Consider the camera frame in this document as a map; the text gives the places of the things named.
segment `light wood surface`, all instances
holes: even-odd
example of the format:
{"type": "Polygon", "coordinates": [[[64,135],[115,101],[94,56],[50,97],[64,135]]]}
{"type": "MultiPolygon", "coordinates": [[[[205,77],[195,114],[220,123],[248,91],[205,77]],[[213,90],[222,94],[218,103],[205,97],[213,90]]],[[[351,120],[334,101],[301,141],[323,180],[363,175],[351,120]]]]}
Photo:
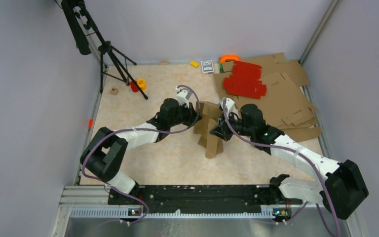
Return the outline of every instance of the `light wood surface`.
{"type": "MultiPolygon", "coordinates": [[[[130,66],[134,79],[144,78],[147,83],[145,100],[121,81],[107,77],[95,120],[93,133],[103,126],[111,130],[130,128],[152,118],[163,100],[176,98],[175,86],[185,84],[193,88],[201,101],[219,102],[212,74],[204,75],[201,68],[189,64],[130,66]],[[110,94],[116,87],[118,95],[110,94]]],[[[114,67],[109,73],[119,77],[114,67]]],[[[174,127],[181,130],[185,126],[174,127]]],[[[271,177],[289,174],[309,178],[290,163],[259,151],[237,137],[224,142],[224,152],[215,158],[205,157],[205,148],[198,145],[200,135],[192,129],[172,134],[156,144],[147,144],[127,151],[121,169],[139,184],[268,184],[271,177]]],[[[317,139],[301,142],[321,154],[317,139]]],[[[100,184],[82,177],[81,184],[100,184]]]]}

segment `yellow lid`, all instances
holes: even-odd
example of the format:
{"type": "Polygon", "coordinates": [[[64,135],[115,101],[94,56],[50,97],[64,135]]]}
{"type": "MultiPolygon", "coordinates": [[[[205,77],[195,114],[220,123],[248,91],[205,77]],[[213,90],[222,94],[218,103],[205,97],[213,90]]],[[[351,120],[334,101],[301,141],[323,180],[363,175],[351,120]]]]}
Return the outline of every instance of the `yellow lid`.
{"type": "Polygon", "coordinates": [[[137,80],[137,85],[139,85],[139,87],[142,89],[142,90],[145,90],[146,89],[146,81],[143,79],[143,78],[139,78],[137,80]]]}

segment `yellow object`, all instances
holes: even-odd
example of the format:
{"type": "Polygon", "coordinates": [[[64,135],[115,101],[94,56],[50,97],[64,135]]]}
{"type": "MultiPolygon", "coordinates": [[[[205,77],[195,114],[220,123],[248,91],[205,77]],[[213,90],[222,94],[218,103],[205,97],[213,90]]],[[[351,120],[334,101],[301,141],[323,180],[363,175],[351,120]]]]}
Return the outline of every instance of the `yellow object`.
{"type": "Polygon", "coordinates": [[[146,81],[143,79],[143,78],[139,78],[137,80],[137,85],[139,85],[139,87],[142,89],[142,90],[146,90],[146,81]]]}
{"type": "Polygon", "coordinates": [[[195,68],[198,68],[198,66],[199,66],[199,64],[195,61],[191,61],[189,64],[191,64],[195,68]]]}

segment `tripod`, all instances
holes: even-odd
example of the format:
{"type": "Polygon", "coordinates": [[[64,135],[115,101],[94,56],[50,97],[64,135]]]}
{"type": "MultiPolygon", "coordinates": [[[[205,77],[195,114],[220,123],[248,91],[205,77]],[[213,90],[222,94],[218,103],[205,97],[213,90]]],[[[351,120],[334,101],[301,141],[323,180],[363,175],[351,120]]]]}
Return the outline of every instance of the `tripod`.
{"type": "Polygon", "coordinates": [[[148,99],[148,96],[142,91],[142,89],[137,85],[137,82],[133,79],[133,77],[130,75],[128,72],[127,68],[124,67],[124,65],[120,62],[120,60],[116,57],[114,54],[113,50],[117,52],[119,55],[123,56],[125,60],[130,61],[133,65],[137,65],[136,62],[131,60],[129,57],[127,57],[125,54],[120,52],[118,49],[116,49],[114,46],[111,45],[110,41],[105,41],[104,38],[102,37],[101,33],[98,30],[98,27],[96,26],[95,22],[92,20],[91,15],[89,14],[88,10],[86,10],[85,3],[83,1],[79,2],[79,7],[80,11],[79,14],[82,16],[85,16],[86,19],[88,20],[86,24],[84,24],[84,28],[89,30],[93,29],[94,33],[98,37],[99,41],[101,42],[101,46],[98,47],[98,51],[100,51],[100,70],[101,70],[101,78],[100,78],[100,92],[102,93],[103,91],[103,76],[104,74],[107,76],[110,76],[112,78],[118,79],[120,81],[125,82],[126,85],[130,85],[131,80],[132,83],[136,85],[140,93],[143,95],[145,99],[148,99]],[[111,61],[113,62],[115,68],[117,68],[118,72],[121,75],[121,78],[114,77],[113,75],[108,74],[107,72],[104,72],[104,55],[108,54],[108,56],[111,58],[111,61]]]}

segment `gray wall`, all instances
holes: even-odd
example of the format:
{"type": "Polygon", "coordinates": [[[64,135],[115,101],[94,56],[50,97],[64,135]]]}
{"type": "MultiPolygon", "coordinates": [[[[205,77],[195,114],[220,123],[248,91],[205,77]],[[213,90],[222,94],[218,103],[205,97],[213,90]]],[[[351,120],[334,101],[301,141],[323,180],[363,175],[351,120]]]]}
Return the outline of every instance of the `gray wall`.
{"type": "Polygon", "coordinates": [[[71,184],[99,66],[52,0],[0,0],[0,236],[48,236],[71,184]]]}
{"type": "Polygon", "coordinates": [[[138,63],[285,52],[300,58],[331,0],[94,0],[101,33],[138,63]]]}
{"type": "Polygon", "coordinates": [[[379,236],[379,1],[343,1],[305,68],[333,158],[363,173],[361,212],[379,236]]]}

